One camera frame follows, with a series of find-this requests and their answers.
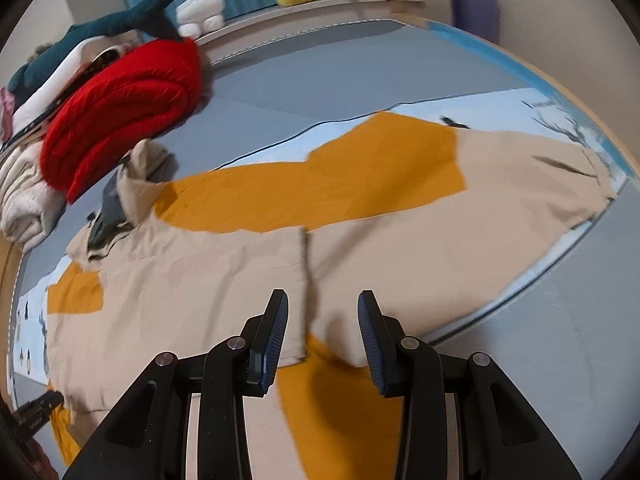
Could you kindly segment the cream folded blanket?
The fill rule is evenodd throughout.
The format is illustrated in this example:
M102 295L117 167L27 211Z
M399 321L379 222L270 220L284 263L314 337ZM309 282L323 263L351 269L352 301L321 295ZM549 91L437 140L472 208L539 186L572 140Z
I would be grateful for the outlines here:
M1 232L23 254L52 232L66 204L64 194L43 179L42 144L19 146L1 164Z

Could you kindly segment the white folded bedding stack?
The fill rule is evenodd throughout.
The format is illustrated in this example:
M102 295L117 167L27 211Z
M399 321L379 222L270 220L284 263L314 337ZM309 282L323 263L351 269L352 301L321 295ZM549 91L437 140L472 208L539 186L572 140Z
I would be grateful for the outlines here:
M84 83L82 77L88 75L90 67L100 70L99 58L105 61L111 56L116 61L137 43L138 35L134 30L113 37L97 36L81 41L14 113L13 136L1 143L2 151L11 151L31 138L42 136L41 131L70 97L68 89L77 90Z

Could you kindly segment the beige and mustard jacket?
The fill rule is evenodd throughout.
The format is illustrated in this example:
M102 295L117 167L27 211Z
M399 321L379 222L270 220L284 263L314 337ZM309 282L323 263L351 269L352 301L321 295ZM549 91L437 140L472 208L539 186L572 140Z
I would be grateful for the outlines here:
M136 146L118 172L125 217L98 242L84 226L48 289L66 462L154 356L208 351L283 289L276 388L247 405L255 477L388 479L400 404L366 371L360 292L426 334L496 300L616 196L591 148L389 112L294 162L145 180L162 153Z

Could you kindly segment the white plush toy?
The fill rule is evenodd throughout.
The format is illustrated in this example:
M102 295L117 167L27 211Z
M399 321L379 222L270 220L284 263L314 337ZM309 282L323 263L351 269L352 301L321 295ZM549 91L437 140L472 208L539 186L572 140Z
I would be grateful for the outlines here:
M224 0L186 0L176 9L178 34L198 39L224 26Z

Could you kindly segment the red folded quilt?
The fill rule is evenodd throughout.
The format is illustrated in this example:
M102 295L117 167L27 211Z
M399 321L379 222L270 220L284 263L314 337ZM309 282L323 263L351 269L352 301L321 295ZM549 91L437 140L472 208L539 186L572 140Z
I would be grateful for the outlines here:
M43 180L67 203L76 202L139 141L189 117L201 96L193 40L135 48L93 76L50 123L40 153Z

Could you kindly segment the teal plush shark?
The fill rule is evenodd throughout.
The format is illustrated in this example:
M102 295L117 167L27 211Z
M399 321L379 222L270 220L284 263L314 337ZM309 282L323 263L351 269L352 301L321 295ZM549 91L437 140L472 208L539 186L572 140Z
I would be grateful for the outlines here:
M175 0L142 0L130 9L104 15L94 21L70 26L62 39L21 66L6 88L21 107L53 74L67 55L81 42L94 37L115 37L140 30L156 39L180 40L165 9Z

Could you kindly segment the printed light blue bed runner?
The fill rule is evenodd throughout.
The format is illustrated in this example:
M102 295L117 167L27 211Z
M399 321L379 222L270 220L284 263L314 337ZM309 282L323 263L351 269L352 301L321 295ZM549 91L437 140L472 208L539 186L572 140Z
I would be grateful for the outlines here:
M567 104L562 104L558 99L547 98L534 88L404 103L394 106L392 112L436 124L443 124L446 119L451 119L475 130L524 132L585 145L595 151L608 167L615 191L619 191L632 175L632 170L626 166L620 153L614 150L608 138L597 127L580 119ZM368 118L364 115L340 122L319 122L292 138L261 148L252 154L242 155L232 162L226 162L224 166L228 168L266 162L300 162L315 148L344 136ZM27 337L21 344L18 342L20 330L14 328L10 333L6 362L13 366L15 373L40 385L47 382L44 365L44 336L47 327L44 296L46 288L60 278L69 264L70 258L62 257L52 272L40 278L32 289L24 292L17 300L19 307L23 307L29 298L35 300L36 316L26 324Z

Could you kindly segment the grey bed mattress sheet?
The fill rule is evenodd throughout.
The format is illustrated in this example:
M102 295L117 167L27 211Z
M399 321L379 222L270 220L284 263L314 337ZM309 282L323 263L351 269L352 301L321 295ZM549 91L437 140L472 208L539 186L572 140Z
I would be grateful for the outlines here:
M522 389L580 474L638 448L639 173L570 92L513 54L439 23L318 28L208 64L204 110L168 133L179 176L399 104L534 88L602 132L626 166L617 200L532 284L428 335L454 356L485 351Z

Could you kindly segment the purple paper bag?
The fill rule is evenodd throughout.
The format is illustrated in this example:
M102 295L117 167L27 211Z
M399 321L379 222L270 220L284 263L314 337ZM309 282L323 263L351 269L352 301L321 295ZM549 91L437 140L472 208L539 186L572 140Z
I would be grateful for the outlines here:
M500 37L499 0L449 1L452 26L493 44L498 44Z

